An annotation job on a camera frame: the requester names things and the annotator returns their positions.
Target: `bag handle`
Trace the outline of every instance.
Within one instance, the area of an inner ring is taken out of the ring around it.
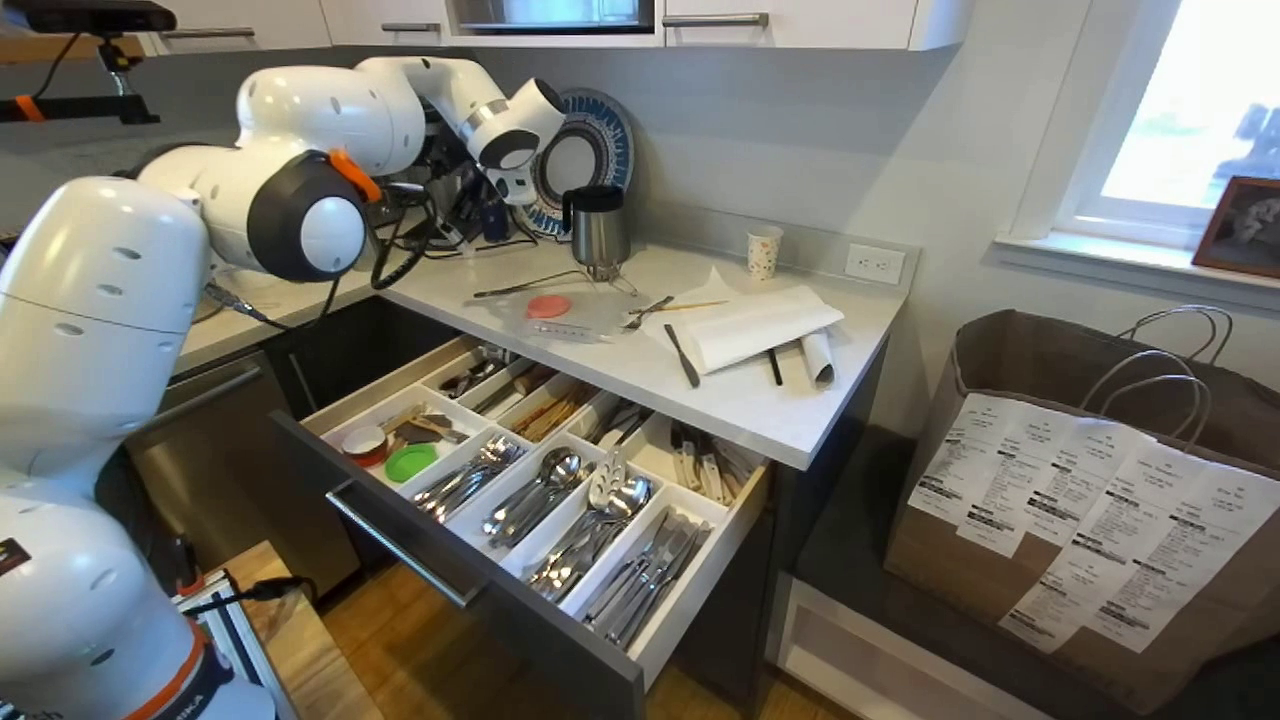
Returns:
[[[1135,339],[1139,328],[1168,320],[1168,317],[1200,317],[1209,324],[1209,335],[1197,351],[1188,351],[1194,359],[1200,359],[1205,351],[1214,351],[1205,364],[1217,364],[1223,357],[1223,347],[1232,346],[1235,332],[1235,317],[1217,309],[1217,303],[1172,303],[1159,312],[1139,317],[1135,324],[1129,324],[1121,332],[1121,339]]]
[[[1139,379],[1129,379],[1121,390],[1113,390],[1100,404],[1095,415],[1110,415],[1115,397],[1129,397],[1129,394],[1139,394],[1139,390],[1155,390],[1155,383],[1188,383],[1194,390],[1194,408],[1188,415],[1168,431],[1168,435],[1186,435],[1186,442],[1200,442],[1205,423],[1209,423],[1209,411],[1214,411],[1214,390],[1172,351],[1164,347],[1146,347],[1146,351],[1132,351],[1123,357],[1121,364],[1113,364],[1082,400],[1082,411],[1087,411],[1095,404],[1095,397],[1132,364],[1146,364],[1146,359],[1164,359],[1172,364],[1172,372],[1155,372],[1155,378],[1139,378]]]

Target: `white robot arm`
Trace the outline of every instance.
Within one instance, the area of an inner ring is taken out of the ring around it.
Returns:
[[[0,273],[0,710],[29,717],[275,717],[226,679],[123,528],[93,505],[104,461],[159,408],[208,259],[285,279],[356,263],[382,185],[427,108],[510,203],[562,133],[473,61],[384,58],[244,79],[238,149],[173,149],[137,181],[64,185]]]

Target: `white cabinet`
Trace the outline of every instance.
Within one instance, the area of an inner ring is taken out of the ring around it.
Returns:
[[[444,0],[322,0],[332,44],[444,44]]]
[[[971,0],[668,0],[666,40],[765,47],[905,47],[961,40]]]
[[[157,32],[152,52],[248,52],[248,47],[328,47],[315,0],[159,0],[177,32]]]

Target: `open drawer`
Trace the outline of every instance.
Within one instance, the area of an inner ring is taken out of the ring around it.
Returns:
[[[299,423],[280,415],[296,468],[341,479],[332,507],[564,686],[583,717],[646,717],[646,692],[760,521],[770,466],[558,372],[484,404],[487,383],[533,378],[510,359],[462,379],[484,359],[484,346],[447,339]],[[444,435],[427,466],[388,472],[412,415]],[[391,449],[354,452],[367,423]]]

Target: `floor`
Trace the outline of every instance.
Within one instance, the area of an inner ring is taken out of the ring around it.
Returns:
[[[345,594],[325,608],[325,623],[388,720],[564,717],[562,701],[505,645],[473,628],[406,563],[388,563]],[[650,717],[731,720],[735,710],[673,660],[650,692]],[[771,677],[765,720],[850,720],[850,713],[788,677]]]

